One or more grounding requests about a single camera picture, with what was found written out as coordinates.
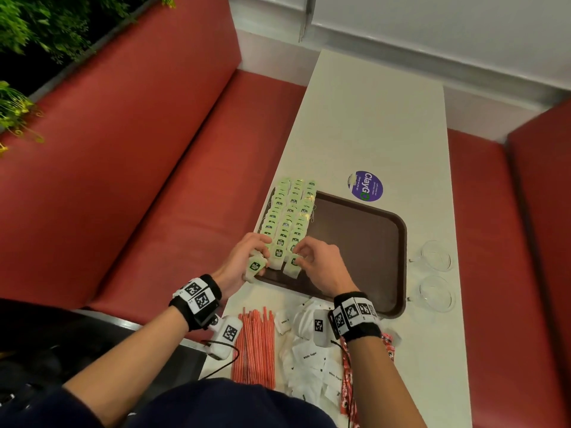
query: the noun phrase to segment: brown tray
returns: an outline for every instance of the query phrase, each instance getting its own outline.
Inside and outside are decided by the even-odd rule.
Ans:
[[[407,294],[407,228],[394,213],[318,192],[307,235],[339,247],[357,286],[386,318],[400,316]],[[332,300],[304,271],[297,279],[267,269],[262,281]]]

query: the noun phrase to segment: wrist strap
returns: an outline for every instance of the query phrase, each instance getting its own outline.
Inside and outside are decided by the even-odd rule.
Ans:
[[[210,275],[194,278],[175,291],[169,306],[183,315],[190,331],[207,327],[220,306],[222,292]]]
[[[365,336],[381,338],[381,329],[373,303],[363,292],[338,295],[333,299],[335,309],[330,321],[336,338],[343,336],[346,342]]]

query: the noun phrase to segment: hand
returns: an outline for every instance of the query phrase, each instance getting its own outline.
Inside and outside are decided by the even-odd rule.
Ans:
[[[266,235],[248,233],[234,246],[220,269],[211,274],[212,279],[216,281],[220,291],[222,291],[223,299],[228,299],[246,282],[244,274],[246,273],[250,253],[255,249],[268,259],[269,249],[265,244],[271,242],[272,239]],[[266,268],[262,268],[257,274],[262,276],[265,271]]]
[[[324,294],[335,297],[359,291],[345,267],[337,246],[307,236],[296,245],[294,254],[300,255],[296,259],[296,264]]]

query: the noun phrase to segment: person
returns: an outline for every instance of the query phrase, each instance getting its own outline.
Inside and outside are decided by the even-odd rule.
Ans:
[[[227,299],[244,284],[244,271],[255,249],[269,257],[268,236],[247,234],[225,263],[210,276]],[[346,295],[360,295],[335,245],[305,237],[294,249],[297,264],[335,305]],[[171,302],[164,312],[67,381],[62,388],[25,408],[5,406],[4,428],[101,428],[125,420],[192,326]],[[364,428],[420,428],[425,423],[390,360],[379,328],[353,331],[347,337],[353,369],[354,396]],[[261,385],[226,379],[190,382],[156,397],[137,415],[131,428],[196,428],[272,426],[329,428],[334,423],[316,406]]]

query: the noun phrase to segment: person's left hand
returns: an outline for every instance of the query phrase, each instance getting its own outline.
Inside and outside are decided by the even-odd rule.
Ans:
[[[271,243],[271,241],[269,236],[248,233],[234,246],[220,269],[211,274],[212,279],[216,281],[220,291],[222,291],[223,299],[227,299],[236,293],[246,282],[245,273],[250,252],[255,249],[260,251],[265,258],[269,258],[269,249],[265,244]],[[262,276],[265,271],[266,268],[262,268],[257,274]]]

